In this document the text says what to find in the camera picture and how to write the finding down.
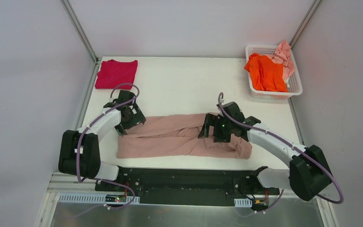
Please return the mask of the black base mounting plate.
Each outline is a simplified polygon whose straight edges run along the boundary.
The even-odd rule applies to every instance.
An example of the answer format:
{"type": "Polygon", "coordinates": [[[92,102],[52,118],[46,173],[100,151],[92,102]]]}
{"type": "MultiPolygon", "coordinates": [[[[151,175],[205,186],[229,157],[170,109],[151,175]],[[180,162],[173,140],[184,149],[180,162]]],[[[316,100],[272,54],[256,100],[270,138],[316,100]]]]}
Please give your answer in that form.
{"type": "Polygon", "coordinates": [[[122,168],[116,185],[96,183],[95,190],[134,194],[141,204],[226,207],[236,199],[280,194],[261,186],[254,175],[250,170],[122,168]]]}

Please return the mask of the dusty pink graphic t-shirt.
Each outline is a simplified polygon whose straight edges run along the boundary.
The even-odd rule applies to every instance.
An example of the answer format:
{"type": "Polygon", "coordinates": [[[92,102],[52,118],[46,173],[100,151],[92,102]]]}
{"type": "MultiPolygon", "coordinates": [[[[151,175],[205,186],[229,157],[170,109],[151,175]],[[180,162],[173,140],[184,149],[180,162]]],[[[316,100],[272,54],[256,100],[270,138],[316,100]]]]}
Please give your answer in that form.
{"type": "Polygon", "coordinates": [[[118,137],[117,158],[198,156],[249,159],[252,145],[236,136],[215,143],[213,134],[198,138],[205,113],[148,117],[118,137]]]}

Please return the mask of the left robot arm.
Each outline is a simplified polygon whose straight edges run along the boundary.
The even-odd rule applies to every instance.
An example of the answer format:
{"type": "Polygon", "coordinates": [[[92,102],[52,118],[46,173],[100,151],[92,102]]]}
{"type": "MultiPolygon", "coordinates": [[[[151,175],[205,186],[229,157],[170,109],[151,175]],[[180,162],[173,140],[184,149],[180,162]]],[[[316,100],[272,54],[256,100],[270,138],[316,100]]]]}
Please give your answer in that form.
{"type": "Polygon", "coordinates": [[[111,130],[123,136],[132,127],[145,123],[146,118],[136,98],[133,92],[121,90],[117,98],[104,105],[95,119],[77,130],[65,131],[60,147],[59,172],[80,179],[107,180],[113,191],[122,190],[125,178],[119,175],[118,166],[101,160],[99,143],[111,130]]]}

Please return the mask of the aluminium frame rail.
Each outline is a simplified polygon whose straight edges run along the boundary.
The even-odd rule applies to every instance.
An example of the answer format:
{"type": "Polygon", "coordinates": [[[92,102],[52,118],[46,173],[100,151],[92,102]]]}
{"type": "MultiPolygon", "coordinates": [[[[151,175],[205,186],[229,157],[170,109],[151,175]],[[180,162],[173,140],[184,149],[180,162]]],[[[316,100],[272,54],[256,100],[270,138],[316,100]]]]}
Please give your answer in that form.
{"type": "MultiPolygon", "coordinates": [[[[188,169],[148,169],[124,168],[116,183],[130,187],[136,195],[143,197],[154,190],[187,190],[224,192],[227,195],[278,195],[279,188],[262,186],[254,177],[253,171],[237,170],[188,170],[188,169]]],[[[119,192],[122,187],[86,179],[79,183],[76,176],[55,172],[49,182],[50,191],[68,190],[71,192],[119,192]]]]}

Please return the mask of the light pink crumpled t-shirt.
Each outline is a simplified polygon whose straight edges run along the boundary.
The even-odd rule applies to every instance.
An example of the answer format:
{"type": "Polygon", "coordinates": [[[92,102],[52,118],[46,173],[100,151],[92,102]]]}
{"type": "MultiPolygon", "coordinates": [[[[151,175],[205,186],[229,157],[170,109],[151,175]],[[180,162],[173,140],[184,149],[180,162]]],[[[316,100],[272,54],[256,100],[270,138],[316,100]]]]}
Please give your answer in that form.
{"type": "Polygon", "coordinates": [[[291,46],[284,40],[275,49],[271,60],[274,63],[282,64],[283,66],[283,80],[288,82],[289,78],[295,73],[295,64],[292,60],[291,46]]]}

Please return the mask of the folded red t-shirt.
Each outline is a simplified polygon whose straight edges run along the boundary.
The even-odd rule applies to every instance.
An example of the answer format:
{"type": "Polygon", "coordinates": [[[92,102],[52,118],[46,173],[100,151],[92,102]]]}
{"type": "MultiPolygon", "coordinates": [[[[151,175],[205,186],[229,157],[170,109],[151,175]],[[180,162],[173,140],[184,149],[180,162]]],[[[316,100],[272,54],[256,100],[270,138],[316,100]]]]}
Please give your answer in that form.
{"type": "Polygon", "coordinates": [[[97,80],[96,89],[114,89],[123,83],[133,84],[138,69],[138,61],[121,62],[116,60],[103,61],[97,80]]]}

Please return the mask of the white plastic laundry basket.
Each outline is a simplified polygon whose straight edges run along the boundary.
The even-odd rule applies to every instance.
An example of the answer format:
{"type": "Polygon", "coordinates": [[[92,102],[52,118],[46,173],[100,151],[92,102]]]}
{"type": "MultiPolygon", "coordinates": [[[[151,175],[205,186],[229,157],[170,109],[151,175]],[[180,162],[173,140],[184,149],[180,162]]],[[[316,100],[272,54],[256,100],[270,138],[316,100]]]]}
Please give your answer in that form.
{"type": "Polygon", "coordinates": [[[288,99],[303,92],[291,47],[249,44],[245,47],[251,96],[253,98],[288,99]]]}

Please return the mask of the orange t-shirt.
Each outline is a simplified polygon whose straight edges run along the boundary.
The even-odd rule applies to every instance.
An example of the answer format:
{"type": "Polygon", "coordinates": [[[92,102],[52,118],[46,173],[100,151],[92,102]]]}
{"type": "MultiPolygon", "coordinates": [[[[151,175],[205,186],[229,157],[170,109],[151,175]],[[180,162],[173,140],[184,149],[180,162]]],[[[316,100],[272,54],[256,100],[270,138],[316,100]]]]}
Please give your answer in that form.
{"type": "Polygon", "coordinates": [[[244,66],[250,74],[252,86],[258,91],[288,92],[283,80],[282,64],[274,63],[268,56],[253,53],[244,66]]]}

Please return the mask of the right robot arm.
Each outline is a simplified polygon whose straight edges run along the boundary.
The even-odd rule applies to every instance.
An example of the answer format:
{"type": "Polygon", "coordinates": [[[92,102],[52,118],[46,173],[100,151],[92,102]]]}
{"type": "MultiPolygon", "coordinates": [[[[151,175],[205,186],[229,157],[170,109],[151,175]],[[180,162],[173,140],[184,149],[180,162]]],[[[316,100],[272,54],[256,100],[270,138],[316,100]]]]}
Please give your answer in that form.
{"type": "Polygon", "coordinates": [[[288,168],[273,169],[262,166],[250,175],[250,189],[256,194],[267,188],[292,190],[296,196],[309,201],[333,183],[332,173],[323,154],[315,145],[295,145],[270,130],[261,120],[245,117],[237,103],[230,102],[220,108],[220,114],[206,114],[198,138],[210,134],[214,142],[228,143],[236,136],[268,151],[288,168]]]}

